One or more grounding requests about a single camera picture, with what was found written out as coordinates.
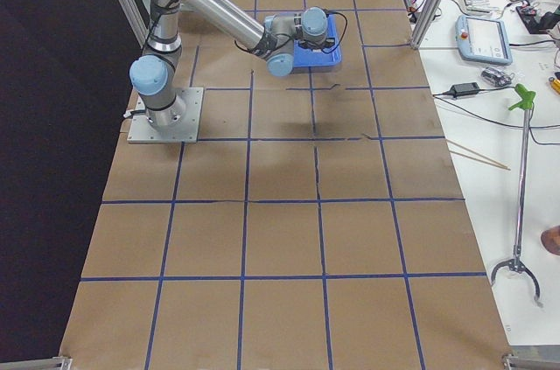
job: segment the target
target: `black backdrop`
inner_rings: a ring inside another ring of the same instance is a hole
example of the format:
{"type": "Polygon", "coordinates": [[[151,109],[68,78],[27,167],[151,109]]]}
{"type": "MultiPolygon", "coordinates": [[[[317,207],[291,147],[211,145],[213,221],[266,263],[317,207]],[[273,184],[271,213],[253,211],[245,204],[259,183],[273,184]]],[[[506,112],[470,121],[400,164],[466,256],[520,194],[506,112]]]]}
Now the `black backdrop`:
{"type": "Polygon", "coordinates": [[[0,362],[58,355],[139,45],[117,0],[0,0],[0,362]]]}

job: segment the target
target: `blue tape line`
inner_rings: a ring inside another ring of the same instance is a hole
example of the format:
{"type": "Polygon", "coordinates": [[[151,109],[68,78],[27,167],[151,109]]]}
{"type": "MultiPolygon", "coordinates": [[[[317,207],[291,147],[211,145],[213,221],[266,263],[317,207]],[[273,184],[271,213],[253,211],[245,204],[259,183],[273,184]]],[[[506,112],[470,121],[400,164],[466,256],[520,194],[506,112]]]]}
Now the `blue tape line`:
{"type": "Polygon", "coordinates": [[[317,190],[317,217],[318,217],[318,239],[321,253],[321,272],[323,281],[323,305],[325,308],[325,340],[326,340],[326,356],[329,362],[329,370],[333,370],[333,346],[331,341],[331,323],[329,318],[329,300],[328,287],[326,283],[326,257],[325,257],[325,236],[323,232],[323,212],[321,209],[321,192],[319,188],[319,151],[317,147],[313,147],[313,157],[315,163],[315,186],[317,190]]]}
{"type": "MultiPolygon", "coordinates": [[[[353,0],[353,6],[354,6],[354,8],[357,8],[356,0],[353,0]]],[[[366,67],[366,72],[367,72],[367,83],[369,84],[370,87],[373,87],[372,77],[371,77],[371,74],[369,72],[368,57],[366,56],[366,49],[363,46],[364,38],[363,38],[362,30],[361,30],[360,16],[358,15],[357,11],[356,11],[356,22],[357,22],[358,31],[359,31],[359,34],[360,34],[360,41],[362,43],[361,50],[362,50],[362,55],[364,57],[364,62],[365,62],[365,67],[366,67]]],[[[380,148],[381,148],[381,159],[382,159],[382,162],[383,162],[383,168],[385,169],[385,179],[387,181],[388,195],[391,198],[390,204],[391,204],[391,209],[393,211],[393,220],[395,222],[395,231],[396,231],[397,241],[398,241],[398,245],[399,245],[399,254],[401,256],[402,272],[404,273],[404,281],[405,281],[406,290],[407,290],[407,297],[409,299],[410,318],[412,320],[412,326],[414,328],[414,336],[415,336],[415,340],[416,340],[416,349],[417,349],[417,352],[418,352],[418,359],[420,361],[420,366],[421,366],[422,370],[426,370],[425,364],[424,364],[424,354],[423,354],[423,351],[422,351],[422,344],[421,344],[421,341],[420,341],[420,334],[419,334],[419,331],[418,331],[418,328],[417,328],[417,319],[416,319],[416,313],[414,311],[412,293],[410,292],[410,284],[409,284],[408,277],[406,276],[407,269],[406,269],[406,261],[405,261],[405,258],[404,258],[403,243],[401,241],[400,230],[399,230],[399,227],[398,227],[398,220],[396,218],[395,201],[394,201],[394,197],[393,197],[393,190],[392,190],[392,187],[391,187],[391,181],[390,181],[390,176],[389,176],[389,167],[388,167],[388,163],[387,163],[387,157],[386,157],[386,154],[385,154],[385,148],[384,148],[384,144],[383,144],[383,134],[382,134],[381,125],[380,125],[380,122],[379,122],[377,107],[375,105],[375,98],[374,98],[374,91],[373,90],[370,90],[370,97],[371,97],[371,101],[374,105],[374,115],[375,115],[375,123],[376,123],[376,126],[377,126],[377,134],[380,137],[379,144],[380,144],[380,148]]]]}
{"type": "Polygon", "coordinates": [[[226,92],[248,92],[250,90],[250,88],[247,87],[204,87],[204,90],[207,91],[212,91],[212,92],[216,92],[216,91],[221,91],[224,90],[226,92]]]}
{"type": "Polygon", "coordinates": [[[416,90],[430,89],[430,86],[399,86],[399,87],[347,87],[346,90],[416,90]]]}
{"type": "MultiPolygon", "coordinates": [[[[322,199],[321,203],[328,202],[452,202],[465,201],[463,197],[417,197],[417,198],[341,198],[341,199],[322,199]]],[[[171,200],[161,199],[123,199],[114,201],[102,201],[102,205],[128,205],[128,204],[171,204],[171,200]]],[[[220,202],[245,202],[243,199],[176,199],[175,204],[214,204],[220,202]]],[[[250,199],[249,204],[315,204],[316,199],[250,199]]]]}
{"type": "MultiPolygon", "coordinates": [[[[470,278],[487,277],[485,271],[470,272],[424,272],[409,273],[409,279],[416,278],[470,278]]],[[[122,283],[122,282],[155,282],[155,281],[290,281],[290,280],[379,280],[404,278],[403,273],[389,274],[332,274],[308,276],[83,276],[81,283],[122,283]]]]}
{"type": "MultiPolygon", "coordinates": [[[[253,86],[255,84],[255,73],[251,72],[250,93],[248,98],[248,127],[247,137],[251,137],[253,127],[253,86]]],[[[249,167],[251,161],[251,142],[247,143],[247,155],[245,163],[245,198],[243,204],[243,238],[241,243],[241,287],[239,292],[239,319],[237,332],[237,369],[242,370],[242,341],[243,341],[243,312],[245,301],[245,271],[247,259],[247,217],[249,212],[249,167]]]]}
{"type": "MultiPolygon", "coordinates": [[[[396,8],[391,8],[391,7],[381,7],[381,8],[376,8],[376,9],[348,9],[348,8],[336,8],[336,7],[329,7],[331,10],[336,10],[336,11],[348,11],[351,13],[360,13],[362,11],[405,11],[406,9],[396,9],[396,8]]],[[[274,11],[274,9],[262,9],[262,10],[245,10],[245,12],[247,13],[265,13],[265,12],[271,12],[274,11]]],[[[290,12],[290,11],[301,11],[301,7],[298,8],[292,8],[292,9],[281,9],[281,12],[290,12]]]]}
{"type": "Polygon", "coordinates": [[[388,44],[388,45],[362,45],[364,48],[403,48],[410,47],[410,44],[388,44]]]}
{"type": "Polygon", "coordinates": [[[150,329],[150,340],[148,341],[148,351],[146,353],[146,361],[144,364],[144,370],[149,370],[150,368],[150,361],[151,361],[151,349],[154,343],[154,335],[156,332],[156,324],[158,322],[158,313],[159,313],[159,302],[161,301],[161,291],[164,285],[164,276],[165,276],[165,263],[167,261],[167,251],[169,248],[169,241],[171,239],[172,233],[172,226],[173,226],[173,215],[175,213],[175,199],[177,199],[177,192],[179,189],[179,179],[181,175],[181,165],[183,163],[183,156],[185,153],[185,143],[181,143],[181,151],[178,155],[178,165],[177,165],[177,173],[175,175],[175,185],[173,186],[173,198],[171,200],[171,210],[169,213],[169,221],[167,224],[167,234],[165,235],[165,245],[164,245],[164,253],[161,261],[161,269],[159,272],[159,283],[157,287],[157,294],[156,294],[156,303],[154,305],[154,312],[153,317],[151,320],[151,329],[150,329]]]}

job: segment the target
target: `cardboard sheet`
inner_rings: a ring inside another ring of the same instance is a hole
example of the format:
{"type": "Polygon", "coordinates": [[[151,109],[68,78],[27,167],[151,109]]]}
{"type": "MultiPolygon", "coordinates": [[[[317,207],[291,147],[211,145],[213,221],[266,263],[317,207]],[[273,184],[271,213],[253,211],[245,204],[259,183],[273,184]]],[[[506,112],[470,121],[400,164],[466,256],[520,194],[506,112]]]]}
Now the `cardboard sheet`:
{"type": "Polygon", "coordinates": [[[402,0],[233,1],[341,10],[342,63],[277,79],[184,14],[175,79],[206,88],[200,141],[120,135],[61,354],[80,370],[501,369],[402,0]]]}

